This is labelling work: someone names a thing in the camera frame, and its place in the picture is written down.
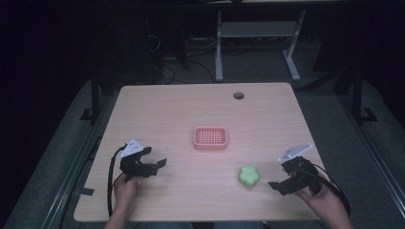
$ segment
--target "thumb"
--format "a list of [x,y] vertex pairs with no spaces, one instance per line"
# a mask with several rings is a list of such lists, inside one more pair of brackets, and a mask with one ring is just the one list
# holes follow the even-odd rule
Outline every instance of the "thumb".
[[295,192],[294,195],[297,196],[298,198],[301,198],[305,203],[308,203],[311,199],[311,195],[303,190]]

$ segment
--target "white metal stand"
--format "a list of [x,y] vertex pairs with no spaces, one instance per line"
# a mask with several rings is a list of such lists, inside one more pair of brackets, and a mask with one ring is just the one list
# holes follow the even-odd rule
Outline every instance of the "white metal stand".
[[287,50],[283,51],[289,72],[294,81],[300,80],[300,75],[295,68],[292,54],[295,44],[304,21],[306,10],[301,10],[297,21],[281,22],[223,22],[222,13],[218,12],[217,24],[217,52],[215,54],[215,73],[216,81],[224,80],[223,60],[221,56],[221,41],[223,37],[271,37],[271,36],[290,36],[291,44]]

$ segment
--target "pink object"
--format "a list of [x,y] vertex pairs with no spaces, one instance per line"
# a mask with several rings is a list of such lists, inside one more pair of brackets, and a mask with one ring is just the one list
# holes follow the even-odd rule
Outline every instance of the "pink object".
[[193,144],[196,150],[224,150],[227,145],[226,128],[215,126],[196,127]]

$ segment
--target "person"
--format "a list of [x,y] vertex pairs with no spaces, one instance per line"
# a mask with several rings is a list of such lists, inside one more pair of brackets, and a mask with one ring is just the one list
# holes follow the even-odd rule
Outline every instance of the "person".
[[[139,177],[132,177],[126,181],[126,175],[120,176],[115,185],[116,206],[113,214],[105,225],[105,229],[120,229],[125,227],[126,221],[134,211],[134,197],[137,192]],[[302,199],[307,206],[332,229],[352,229],[352,223],[341,200],[325,185],[317,195],[310,195],[304,190],[294,193]],[[145,223],[144,228],[193,228],[190,222],[182,223]],[[214,224],[216,228],[263,228],[260,222],[220,222]]]

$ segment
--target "black clamp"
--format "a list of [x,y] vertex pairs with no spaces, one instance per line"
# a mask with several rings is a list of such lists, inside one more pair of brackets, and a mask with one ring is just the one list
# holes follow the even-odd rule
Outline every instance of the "black clamp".
[[269,182],[273,190],[278,190],[281,195],[295,193],[309,187],[313,195],[318,194],[322,186],[317,181],[318,170],[313,164],[301,156],[297,156],[281,164],[290,178],[283,182]]
[[127,180],[132,177],[150,177],[158,173],[158,169],[166,165],[167,158],[158,161],[156,164],[143,164],[140,158],[149,155],[152,147],[145,147],[142,151],[125,156],[121,159],[119,169],[127,176]]

